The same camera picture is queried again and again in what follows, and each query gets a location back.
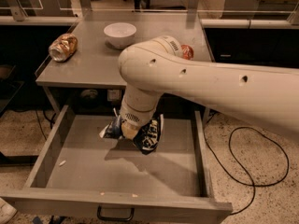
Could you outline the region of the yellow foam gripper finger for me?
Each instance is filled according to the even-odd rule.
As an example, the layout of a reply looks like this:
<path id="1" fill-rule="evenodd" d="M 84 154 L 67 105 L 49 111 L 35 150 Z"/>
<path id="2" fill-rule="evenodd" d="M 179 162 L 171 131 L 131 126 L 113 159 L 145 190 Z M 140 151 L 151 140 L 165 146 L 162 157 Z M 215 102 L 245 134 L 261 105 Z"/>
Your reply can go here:
<path id="1" fill-rule="evenodd" d="M 133 140 L 138 134 L 140 128 L 125 121 L 121 124 L 121 130 L 125 138 Z"/>

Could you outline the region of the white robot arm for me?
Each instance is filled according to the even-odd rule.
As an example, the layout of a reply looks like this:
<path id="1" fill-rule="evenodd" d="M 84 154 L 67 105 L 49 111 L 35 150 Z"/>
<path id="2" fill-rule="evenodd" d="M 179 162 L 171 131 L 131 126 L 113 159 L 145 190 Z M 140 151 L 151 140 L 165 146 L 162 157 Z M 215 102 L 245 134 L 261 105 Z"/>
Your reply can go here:
<path id="1" fill-rule="evenodd" d="M 121 52 L 127 82 L 121 116 L 147 124 L 164 93 L 299 141 L 299 72 L 291 68 L 186 60 L 179 42 L 160 36 Z"/>

